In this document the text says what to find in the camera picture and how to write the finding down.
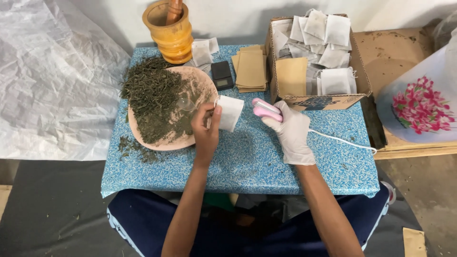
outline wooden pestle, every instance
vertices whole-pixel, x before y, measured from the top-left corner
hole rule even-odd
[[[169,0],[166,26],[179,21],[182,13],[182,0]]]

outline digital scale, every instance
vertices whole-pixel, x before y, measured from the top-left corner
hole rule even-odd
[[[218,91],[233,88],[232,72],[228,61],[211,64],[211,73]]]

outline blue speckled tablecloth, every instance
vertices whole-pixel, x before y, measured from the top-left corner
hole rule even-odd
[[[246,45],[219,46],[214,62],[228,60]],[[133,65],[142,57],[158,55],[157,48],[135,48]],[[219,145],[211,162],[206,190],[220,193],[302,194],[292,166],[282,162],[281,146],[272,129],[252,113],[251,100],[267,99],[268,92],[238,93],[238,89],[220,94],[244,100],[244,109],[235,131],[219,131]],[[122,99],[114,125],[101,193],[106,197],[126,188],[182,191],[192,167],[195,149],[188,147],[164,152],[166,161],[144,164],[136,156],[123,157],[118,151],[119,137],[133,139],[125,123],[127,100]],[[347,110],[304,111],[311,118],[310,128],[355,144],[367,145],[367,130],[360,103]],[[371,151],[309,133],[308,145],[317,166],[333,194],[365,194],[373,197],[379,190],[377,170]]]

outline hand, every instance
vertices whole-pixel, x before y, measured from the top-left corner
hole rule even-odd
[[[208,118],[211,117],[210,128],[207,128]],[[203,103],[194,115],[191,125],[195,137],[195,146],[197,155],[195,156],[194,165],[209,167],[213,158],[214,151],[219,143],[219,123],[221,121],[222,107],[214,108],[214,103]]]
[[[296,165],[316,164],[311,149],[306,145],[309,129],[309,117],[292,110],[286,102],[279,101],[275,107],[282,112],[283,122],[263,117],[262,121],[276,131],[284,153],[284,163]]]

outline mortar and pestle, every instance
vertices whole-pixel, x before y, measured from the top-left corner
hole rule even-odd
[[[192,25],[189,9],[182,0],[151,4],[143,13],[143,23],[167,62],[182,64],[192,59]]]

